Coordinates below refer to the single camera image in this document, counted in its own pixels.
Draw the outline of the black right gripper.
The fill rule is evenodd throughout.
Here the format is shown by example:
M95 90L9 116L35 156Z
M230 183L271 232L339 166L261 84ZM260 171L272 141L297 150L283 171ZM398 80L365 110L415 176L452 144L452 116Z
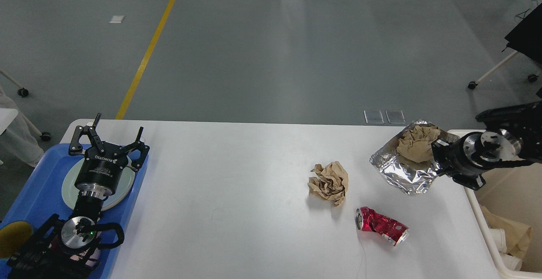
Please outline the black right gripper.
M432 142L436 173L449 175L455 183L473 191L484 187L486 180L481 174L492 168L483 165L481 160L472 159L476 152L476 144L480 143L480 137L480 134L466 134L455 142L443 139Z

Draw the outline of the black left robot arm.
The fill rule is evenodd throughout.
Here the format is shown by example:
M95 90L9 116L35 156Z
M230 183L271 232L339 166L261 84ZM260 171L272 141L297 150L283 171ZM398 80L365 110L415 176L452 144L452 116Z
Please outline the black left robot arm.
M101 114L77 125L69 144L50 148L15 199L1 227L31 226L13 253L1 257L2 279L106 279L147 169L150 147L140 127L118 145L97 134Z

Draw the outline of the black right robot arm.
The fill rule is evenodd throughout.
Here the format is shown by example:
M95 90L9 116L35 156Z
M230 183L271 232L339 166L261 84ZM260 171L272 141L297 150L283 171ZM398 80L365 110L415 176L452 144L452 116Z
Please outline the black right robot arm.
M485 125L454 141L438 139L431 144L438 176L473 191L486 185L483 174L493 169L516 168L541 163L541 102L494 108L476 115Z

